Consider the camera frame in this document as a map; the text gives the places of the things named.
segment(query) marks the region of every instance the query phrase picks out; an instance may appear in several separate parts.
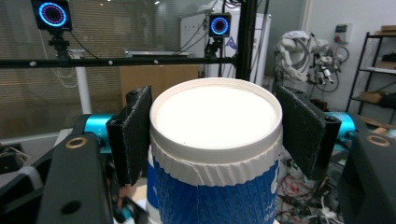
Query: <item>wall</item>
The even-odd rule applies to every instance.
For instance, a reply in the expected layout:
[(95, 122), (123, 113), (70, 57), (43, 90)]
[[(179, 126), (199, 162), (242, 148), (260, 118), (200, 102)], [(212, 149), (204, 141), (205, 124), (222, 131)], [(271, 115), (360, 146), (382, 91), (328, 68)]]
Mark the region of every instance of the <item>wall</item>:
[[(396, 24), (396, 1), (394, 0), (311, 0), (308, 4), (312, 4), (307, 8), (311, 11), (306, 11), (305, 17), (309, 18), (306, 27), (307, 31), (315, 33), (317, 38), (328, 39), (331, 44), (333, 31), (338, 23), (351, 22), (353, 23), (352, 37), (349, 44), (345, 45), (350, 51), (350, 57), (346, 63), (342, 65), (342, 73), (340, 74), (340, 87), (334, 93), (325, 93), (324, 100), (330, 104), (333, 110), (345, 111), (347, 108), (347, 97), (349, 96), (353, 77), (356, 73), (359, 57), (361, 55), (361, 48), (366, 32), (373, 33), (380, 30), (381, 25)], [(385, 41), (385, 47), (381, 50), (380, 55), (396, 50), (395, 39)], [(374, 52), (375, 43), (370, 43), (367, 52)], [(364, 59), (363, 63), (369, 66), (370, 59)], [(358, 89), (355, 91), (355, 96), (359, 95), (364, 88), (367, 74), (360, 76), (358, 80)], [(374, 74), (372, 83), (374, 84), (372, 90), (379, 88), (382, 84), (387, 84), (390, 81), (396, 80), (395, 77), (388, 75)], [(311, 91), (311, 87), (306, 85), (300, 86), (300, 89)], [(387, 89), (395, 92), (396, 86)], [(321, 98), (321, 93), (318, 90), (314, 91), (314, 97)], [(358, 103), (352, 103), (350, 112), (357, 112), (359, 108)], [(372, 118), (389, 122), (390, 109), (382, 109), (374, 105), (367, 105), (364, 107), (363, 114), (369, 115)]]
[[(268, 12), (271, 14), (271, 27), (268, 39), (267, 58), (265, 63), (265, 74), (272, 75), (275, 65), (274, 45), (280, 37), (288, 31), (300, 30), (304, 15), (305, 0), (272, 0)], [(263, 13), (265, 4), (259, 7)]]

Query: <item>metal shelf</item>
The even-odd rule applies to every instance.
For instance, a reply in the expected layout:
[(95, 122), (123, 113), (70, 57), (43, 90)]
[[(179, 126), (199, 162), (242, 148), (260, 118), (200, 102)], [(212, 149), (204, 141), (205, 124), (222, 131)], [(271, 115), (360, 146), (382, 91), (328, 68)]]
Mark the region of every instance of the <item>metal shelf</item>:
[(382, 74), (388, 74), (388, 75), (396, 75), (396, 70), (395, 69), (379, 68), (379, 67), (368, 67), (368, 68), (364, 68), (364, 69), (359, 69), (359, 71), (362, 71), (362, 72), (376, 72), (376, 73), (382, 73)]
[(396, 109), (396, 106), (395, 107), (383, 106), (383, 105), (380, 105), (380, 104), (377, 104), (377, 103), (373, 103), (373, 102), (370, 102), (370, 101), (363, 100), (363, 99), (361, 99), (359, 97), (351, 97), (350, 99), (354, 100), (354, 101), (359, 101), (359, 102), (362, 102), (362, 103), (365, 103), (365, 104), (377, 105), (377, 106), (380, 106), (382, 108)]
[(383, 37), (396, 37), (396, 35), (367, 35), (367, 38), (380, 39)]

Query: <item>black metal frame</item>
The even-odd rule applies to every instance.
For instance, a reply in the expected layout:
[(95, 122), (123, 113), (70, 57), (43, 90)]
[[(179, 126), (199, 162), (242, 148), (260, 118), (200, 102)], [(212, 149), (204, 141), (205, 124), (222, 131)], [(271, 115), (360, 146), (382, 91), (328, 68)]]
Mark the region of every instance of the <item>black metal frame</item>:
[[(356, 74), (355, 74), (355, 77), (353, 78), (352, 89), (350, 90), (350, 93), (349, 93), (349, 98), (348, 98), (347, 105), (346, 105), (346, 112), (349, 110), (350, 102), (352, 100), (355, 100), (355, 101), (358, 101), (358, 102), (361, 103), (359, 105), (358, 114), (361, 114), (361, 111), (363, 110), (364, 103), (368, 103), (368, 102), (364, 102), (363, 100), (359, 100), (359, 99), (353, 97), (353, 93), (354, 93), (354, 90), (355, 90), (355, 87), (356, 87), (356, 81), (358, 80), (358, 76), (359, 76), (360, 72), (368, 72), (369, 76), (367, 78), (366, 85), (364, 86), (364, 91), (368, 91), (368, 89), (370, 87), (370, 82), (371, 82), (373, 73), (375, 73), (375, 71), (369, 71), (367, 69), (362, 69), (361, 68), (361, 63), (363, 61), (364, 53), (366, 51), (367, 42), (368, 42), (368, 39), (378, 39), (378, 44), (377, 44), (377, 47), (376, 47), (376, 50), (375, 50), (375, 56), (374, 56), (374, 59), (373, 59), (373, 62), (372, 62), (372, 67), (375, 67), (375, 64), (376, 64), (376, 61), (377, 61), (377, 58), (378, 58), (378, 55), (379, 55), (379, 51), (380, 51), (381, 46), (382, 46), (382, 41), (386, 37), (395, 38), (396, 35), (370, 35), (369, 32), (366, 33), (366, 37), (364, 38), (363, 47), (361, 49), (361, 56), (359, 58), (358, 67), (356, 69)], [(392, 113), (392, 115), (390, 117), (389, 122), (393, 121), (394, 116), (395, 116), (395, 110), (393, 109), (393, 113)]]
[(9, 68), (51, 68), (51, 67), (101, 67), (127, 65), (165, 65), (165, 64), (203, 64), (232, 63), (236, 67), (236, 78), (250, 80), (254, 28), (256, 24), (258, 0), (241, 1), (241, 14), (238, 28), (238, 51), (234, 57), (227, 58), (105, 58), (105, 59), (67, 59), (58, 60), (0, 60), (0, 69)]

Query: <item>paper cup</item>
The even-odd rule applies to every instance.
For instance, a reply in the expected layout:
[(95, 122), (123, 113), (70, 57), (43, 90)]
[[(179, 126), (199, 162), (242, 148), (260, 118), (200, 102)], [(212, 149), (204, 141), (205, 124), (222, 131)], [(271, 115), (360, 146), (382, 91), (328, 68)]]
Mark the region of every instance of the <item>paper cup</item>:
[(274, 223), (282, 110), (243, 80), (204, 78), (154, 102), (151, 147), (161, 222)]
[(154, 162), (152, 159), (151, 148), (148, 150), (148, 201), (146, 203), (146, 209), (148, 211), (148, 223), (149, 224), (159, 224), (160, 212), (158, 211), (158, 197), (157, 189), (155, 186), (155, 171)]

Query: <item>white pole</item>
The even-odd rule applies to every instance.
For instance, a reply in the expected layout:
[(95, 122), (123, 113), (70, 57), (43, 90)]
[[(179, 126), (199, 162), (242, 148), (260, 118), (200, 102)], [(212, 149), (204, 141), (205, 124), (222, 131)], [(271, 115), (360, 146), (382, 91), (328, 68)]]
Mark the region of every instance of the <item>white pole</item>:
[(313, 0), (306, 0), (305, 1), (305, 7), (303, 11), (303, 22), (302, 22), (302, 27), (301, 30), (309, 32), (309, 22), (311, 22), (311, 14), (312, 14), (312, 7), (314, 5)]
[[(75, 59), (80, 59), (83, 56), (85, 50), (83, 49), (70, 49), (73, 52), (73, 57)], [(83, 114), (91, 114), (91, 99), (90, 99), (90, 90), (88, 88), (87, 81), (87, 71), (85, 67), (76, 67), (77, 72), (77, 81), (78, 81), (78, 90), (79, 90), (79, 99), (81, 101), (81, 108)]]

